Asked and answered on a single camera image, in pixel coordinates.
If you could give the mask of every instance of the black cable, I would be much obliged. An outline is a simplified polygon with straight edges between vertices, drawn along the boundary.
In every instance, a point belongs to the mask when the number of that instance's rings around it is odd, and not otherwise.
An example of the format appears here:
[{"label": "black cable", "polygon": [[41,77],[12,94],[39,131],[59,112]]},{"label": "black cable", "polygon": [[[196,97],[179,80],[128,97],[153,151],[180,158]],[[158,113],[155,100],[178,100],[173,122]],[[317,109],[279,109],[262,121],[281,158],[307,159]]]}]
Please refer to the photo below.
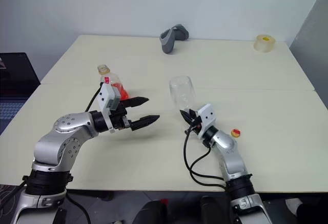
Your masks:
[{"label": "black cable", "polygon": [[75,206],[77,206],[78,208],[80,208],[82,210],[82,212],[84,213],[84,215],[86,216],[87,218],[87,222],[88,224],[91,224],[91,219],[90,219],[90,216],[88,214],[88,212],[86,211],[86,209],[80,205],[79,203],[77,203],[76,201],[74,201],[69,195],[68,193],[66,193],[66,198],[69,202],[71,202],[72,204],[74,204]]},{"label": "black cable", "polygon": [[96,98],[96,96],[98,95],[98,93],[99,93],[100,90],[101,90],[101,86],[102,86],[102,84],[103,84],[103,83],[100,83],[100,87],[99,87],[99,89],[98,89],[98,90],[96,91],[96,93],[93,95],[93,97],[92,97],[92,99],[90,100],[90,102],[89,102],[89,104],[88,104],[88,106],[87,106],[85,112],[88,112],[88,111],[89,111],[89,109],[90,109],[90,107],[91,107],[91,105],[92,105],[94,99]]},{"label": "black cable", "polygon": [[[187,169],[189,170],[190,173],[193,173],[194,175],[196,176],[199,176],[199,177],[203,177],[203,178],[213,178],[213,179],[219,179],[219,180],[223,180],[222,177],[219,177],[219,176],[213,176],[213,175],[204,175],[204,174],[199,174],[195,171],[193,171],[189,165],[188,165],[188,162],[187,162],[187,155],[186,155],[186,148],[187,148],[187,141],[188,141],[188,138],[189,138],[189,135],[190,135],[190,132],[191,132],[191,129],[192,129],[192,125],[188,128],[187,130],[187,135],[186,135],[186,139],[184,140],[184,145],[183,145],[183,159],[184,159],[184,164],[186,165]],[[209,152],[204,155],[203,157],[200,157],[199,159],[197,159],[197,161],[203,159],[205,156],[207,156],[209,154]]]},{"label": "black cable", "polygon": [[[203,156],[197,158],[190,166],[190,176],[193,178],[194,181],[196,181],[198,184],[202,185],[202,186],[208,186],[208,187],[221,187],[223,188],[224,190],[226,189],[226,187],[224,185],[221,185],[221,184],[206,184],[206,183],[202,183],[202,182],[199,182],[195,179],[195,177],[193,176],[193,171],[192,171],[192,168],[194,167],[194,165],[199,162],[200,160],[202,160],[204,157],[206,157],[209,153],[211,152],[211,147],[209,147],[209,150],[207,153],[205,153]],[[218,177],[218,176],[213,176],[213,175],[204,175],[206,177],[204,178],[214,178],[214,179],[221,179],[221,177]]]},{"label": "black cable", "polygon": [[26,181],[24,180],[18,187],[16,187],[11,193],[9,193],[5,199],[3,200],[3,202],[0,204],[0,210],[2,210],[4,208],[4,206],[6,205],[6,203],[13,197],[16,195],[17,192],[20,191],[21,188],[23,188],[23,186],[26,184]]}]

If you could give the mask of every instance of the laptop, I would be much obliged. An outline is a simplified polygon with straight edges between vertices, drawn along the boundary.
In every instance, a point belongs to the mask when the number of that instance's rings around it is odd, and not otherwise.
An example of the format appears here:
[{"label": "laptop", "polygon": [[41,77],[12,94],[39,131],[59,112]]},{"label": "laptop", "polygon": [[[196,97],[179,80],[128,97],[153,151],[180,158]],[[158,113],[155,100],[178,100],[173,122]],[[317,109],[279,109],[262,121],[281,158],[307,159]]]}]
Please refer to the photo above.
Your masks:
[{"label": "laptop", "polygon": [[0,53],[0,134],[39,85],[25,53]]}]

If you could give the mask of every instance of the white table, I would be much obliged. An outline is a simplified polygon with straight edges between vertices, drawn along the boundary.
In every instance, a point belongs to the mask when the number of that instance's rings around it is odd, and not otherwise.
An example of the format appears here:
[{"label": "white table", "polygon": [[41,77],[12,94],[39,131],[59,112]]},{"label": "white table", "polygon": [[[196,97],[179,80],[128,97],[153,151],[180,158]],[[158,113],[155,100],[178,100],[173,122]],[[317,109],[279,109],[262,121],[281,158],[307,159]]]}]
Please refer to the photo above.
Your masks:
[{"label": "white table", "polygon": [[[35,143],[61,115],[81,112],[95,85],[40,85],[0,137],[0,184],[17,185],[29,174]],[[220,191],[190,179],[182,146],[185,125],[169,89],[128,88],[150,99],[128,109],[128,117],[160,114],[146,129],[105,132],[86,142],[71,171],[70,189]],[[199,103],[211,102],[217,127],[241,130],[239,151],[258,192],[328,191],[328,111],[311,90],[229,90],[195,87]],[[97,109],[95,102],[90,110]],[[192,136],[187,156],[206,151]],[[214,154],[195,169],[219,175]]]},{"label": "white table", "polygon": [[261,53],[253,42],[191,39],[175,42],[167,55],[158,38],[94,35],[78,37],[42,83],[98,85],[100,64],[126,88],[166,88],[172,76],[188,75],[200,87],[314,89],[283,42]]}]

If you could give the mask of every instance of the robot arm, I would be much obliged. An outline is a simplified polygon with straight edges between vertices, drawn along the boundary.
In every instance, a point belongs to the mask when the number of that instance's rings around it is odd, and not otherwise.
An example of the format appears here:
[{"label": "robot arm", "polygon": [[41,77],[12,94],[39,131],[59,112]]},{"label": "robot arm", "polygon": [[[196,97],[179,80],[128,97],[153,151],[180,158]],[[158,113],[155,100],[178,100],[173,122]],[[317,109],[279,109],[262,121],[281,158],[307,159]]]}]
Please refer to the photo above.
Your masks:
[{"label": "robot arm", "polygon": [[131,128],[136,130],[155,122],[159,115],[149,115],[137,121],[127,119],[126,108],[139,106],[147,98],[120,100],[116,87],[103,84],[98,94],[101,111],[67,114],[59,118],[52,130],[34,148],[30,176],[24,176],[27,187],[22,191],[12,224],[55,223],[63,217],[58,207],[64,202],[66,185],[81,146],[99,133]]},{"label": "robot arm", "polygon": [[212,147],[219,157],[220,169],[231,207],[238,215],[235,223],[272,224],[260,196],[255,193],[250,181],[251,174],[237,150],[237,141],[218,130],[215,125],[216,116],[213,106],[207,104],[198,111],[180,111],[184,120],[194,127],[198,138],[206,147]]}]

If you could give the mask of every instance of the tape roll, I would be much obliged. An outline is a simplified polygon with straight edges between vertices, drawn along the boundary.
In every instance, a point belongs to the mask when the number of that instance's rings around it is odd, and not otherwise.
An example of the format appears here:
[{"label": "tape roll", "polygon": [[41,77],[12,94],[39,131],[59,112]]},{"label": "tape roll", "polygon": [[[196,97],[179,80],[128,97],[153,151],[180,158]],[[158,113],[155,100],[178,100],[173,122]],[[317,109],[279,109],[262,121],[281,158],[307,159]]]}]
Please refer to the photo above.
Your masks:
[{"label": "tape roll", "polygon": [[261,34],[256,37],[254,49],[260,52],[269,52],[273,49],[276,40],[270,35]]}]

